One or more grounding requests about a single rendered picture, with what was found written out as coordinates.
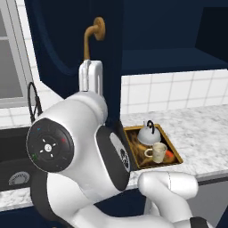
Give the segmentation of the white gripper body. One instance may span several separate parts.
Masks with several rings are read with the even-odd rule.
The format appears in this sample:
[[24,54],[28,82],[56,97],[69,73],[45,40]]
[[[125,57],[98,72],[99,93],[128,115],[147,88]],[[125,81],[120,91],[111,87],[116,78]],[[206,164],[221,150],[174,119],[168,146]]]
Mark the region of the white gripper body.
[[78,70],[79,90],[102,95],[102,62],[84,60]]

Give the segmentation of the dark blue cabinet door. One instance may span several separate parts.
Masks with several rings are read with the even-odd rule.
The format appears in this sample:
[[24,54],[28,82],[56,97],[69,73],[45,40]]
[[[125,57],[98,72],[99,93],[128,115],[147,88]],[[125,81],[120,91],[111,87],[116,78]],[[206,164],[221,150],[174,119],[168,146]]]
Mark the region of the dark blue cabinet door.
[[105,38],[89,37],[92,61],[103,66],[107,126],[120,116],[124,0],[24,0],[41,81],[65,99],[78,91],[78,68],[84,59],[84,34],[101,17]]

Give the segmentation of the pale grey kettle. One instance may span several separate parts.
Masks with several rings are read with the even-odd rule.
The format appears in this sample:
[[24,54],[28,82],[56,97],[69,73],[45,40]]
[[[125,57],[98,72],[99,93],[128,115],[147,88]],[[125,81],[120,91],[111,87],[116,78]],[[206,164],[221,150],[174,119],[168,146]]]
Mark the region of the pale grey kettle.
[[137,139],[144,145],[151,146],[161,141],[161,134],[151,120],[143,122],[143,128],[139,131]]

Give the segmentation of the brown wooden tray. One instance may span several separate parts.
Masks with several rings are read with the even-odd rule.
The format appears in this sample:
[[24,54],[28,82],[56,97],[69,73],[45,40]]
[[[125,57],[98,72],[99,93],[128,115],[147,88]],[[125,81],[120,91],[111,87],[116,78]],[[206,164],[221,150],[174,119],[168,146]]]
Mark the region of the brown wooden tray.
[[126,126],[124,128],[128,145],[134,157],[134,163],[137,165],[137,170],[172,166],[183,163],[183,159],[175,149],[174,145],[170,142],[162,127],[159,124],[156,124],[155,127],[161,134],[161,142],[167,146],[166,155],[163,161],[159,164],[155,163],[152,158],[148,158],[144,155],[144,152],[149,149],[149,146],[141,144],[137,139],[137,135],[143,126]]

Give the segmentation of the cream mug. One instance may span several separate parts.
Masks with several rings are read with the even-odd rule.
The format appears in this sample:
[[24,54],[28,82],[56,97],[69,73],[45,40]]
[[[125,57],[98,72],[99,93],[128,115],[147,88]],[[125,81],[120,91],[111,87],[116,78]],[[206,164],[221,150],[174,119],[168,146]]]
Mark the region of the cream mug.
[[152,158],[152,160],[159,164],[163,161],[165,155],[166,155],[166,150],[167,150],[167,146],[162,143],[162,142],[155,142],[154,144],[152,144],[152,147],[147,149],[144,152],[144,155],[147,158]]

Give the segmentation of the grey framed window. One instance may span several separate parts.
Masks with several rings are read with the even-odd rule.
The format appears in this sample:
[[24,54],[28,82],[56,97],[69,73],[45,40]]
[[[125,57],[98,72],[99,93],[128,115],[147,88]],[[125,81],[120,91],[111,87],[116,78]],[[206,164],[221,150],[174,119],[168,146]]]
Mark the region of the grey framed window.
[[0,108],[28,105],[33,81],[15,0],[0,0]]

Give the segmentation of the black sink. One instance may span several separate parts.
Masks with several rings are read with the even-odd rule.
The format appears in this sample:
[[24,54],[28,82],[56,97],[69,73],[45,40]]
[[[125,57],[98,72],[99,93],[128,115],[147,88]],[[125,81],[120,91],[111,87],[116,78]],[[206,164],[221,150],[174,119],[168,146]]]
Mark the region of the black sink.
[[0,191],[27,188],[37,168],[26,150],[27,127],[0,129]]

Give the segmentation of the dark blue base cupboard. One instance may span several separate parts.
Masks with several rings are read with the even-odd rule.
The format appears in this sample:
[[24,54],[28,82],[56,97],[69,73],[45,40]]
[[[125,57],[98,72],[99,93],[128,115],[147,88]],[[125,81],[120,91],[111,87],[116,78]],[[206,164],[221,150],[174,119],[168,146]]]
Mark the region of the dark blue base cupboard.
[[[144,213],[145,197],[137,190],[129,190],[95,205],[109,216],[140,216]],[[71,228],[66,224],[41,217],[34,207],[0,212],[0,228]]]

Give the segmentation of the grey dishwasher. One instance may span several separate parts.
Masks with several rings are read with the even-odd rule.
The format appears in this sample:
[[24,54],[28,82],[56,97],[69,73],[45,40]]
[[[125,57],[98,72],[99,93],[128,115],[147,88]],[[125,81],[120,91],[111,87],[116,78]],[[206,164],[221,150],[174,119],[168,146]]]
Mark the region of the grey dishwasher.
[[215,228],[228,228],[228,176],[199,182],[195,198],[188,199],[192,214]]

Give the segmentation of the dark blue wall cabinet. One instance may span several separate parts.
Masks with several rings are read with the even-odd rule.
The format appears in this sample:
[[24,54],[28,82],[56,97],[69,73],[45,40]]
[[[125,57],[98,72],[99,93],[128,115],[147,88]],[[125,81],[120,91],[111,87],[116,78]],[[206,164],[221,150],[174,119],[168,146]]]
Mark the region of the dark blue wall cabinet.
[[124,0],[123,75],[228,69],[228,0]]

